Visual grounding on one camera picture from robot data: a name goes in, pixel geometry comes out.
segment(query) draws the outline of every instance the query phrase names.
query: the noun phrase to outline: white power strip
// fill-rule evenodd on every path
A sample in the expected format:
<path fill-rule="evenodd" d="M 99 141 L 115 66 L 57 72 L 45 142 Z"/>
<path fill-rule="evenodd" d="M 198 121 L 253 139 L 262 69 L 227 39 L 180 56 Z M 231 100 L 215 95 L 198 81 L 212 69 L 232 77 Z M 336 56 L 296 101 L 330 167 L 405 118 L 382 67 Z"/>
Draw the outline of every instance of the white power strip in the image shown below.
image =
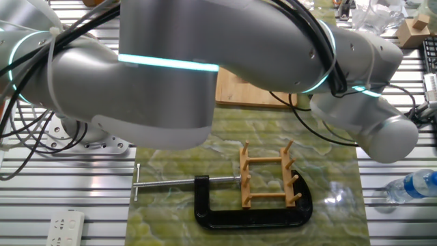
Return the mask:
<path fill-rule="evenodd" d="M 85 214 L 78 211 L 56 213 L 50 222 L 46 246 L 80 246 Z"/>

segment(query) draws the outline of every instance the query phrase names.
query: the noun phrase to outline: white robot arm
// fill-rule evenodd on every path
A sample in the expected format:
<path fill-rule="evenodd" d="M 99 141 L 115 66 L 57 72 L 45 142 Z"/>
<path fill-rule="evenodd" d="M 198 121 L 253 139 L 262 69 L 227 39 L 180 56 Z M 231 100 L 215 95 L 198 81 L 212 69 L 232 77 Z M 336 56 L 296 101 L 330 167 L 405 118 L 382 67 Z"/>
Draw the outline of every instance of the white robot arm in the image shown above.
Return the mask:
<path fill-rule="evenodd" d="M 29 3 L 0 5 L 8 2 Z M 221 66 L 265 90 L 315 94 L 313 112 L 347 130 L 371 158 L 404 158 L 417 127 L 379 97 L 402 52 L 379 37 L 320 23 L 348 87 L 333 95 L 323 54 L 294 18 L 260 0 L 123 0 L 119 55 L 79 38 L 55 56 L 53 84 L 41 67 L 22 97 L 139 146 L 187 149 L 210 133 Z M 40 31 L 45 24 L 38 29 L 0 32 L 0 68 L 51 39 Z M 0 90 L 19 70 L 0 78 Z"/>

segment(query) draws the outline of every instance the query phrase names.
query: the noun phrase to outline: plastic water bottle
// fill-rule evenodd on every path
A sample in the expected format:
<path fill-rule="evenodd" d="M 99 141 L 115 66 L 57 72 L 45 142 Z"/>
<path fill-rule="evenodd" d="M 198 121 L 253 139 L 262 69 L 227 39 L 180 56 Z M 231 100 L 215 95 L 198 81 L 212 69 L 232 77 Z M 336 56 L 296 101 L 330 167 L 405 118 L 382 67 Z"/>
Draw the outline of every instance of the plastic water bottle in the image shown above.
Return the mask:
<path fill-rule="evenodd" d="M 413 199 L 437 197 L 437 172 L 422 169 L 386 186 L 387 201 L 403 204 Z"/>

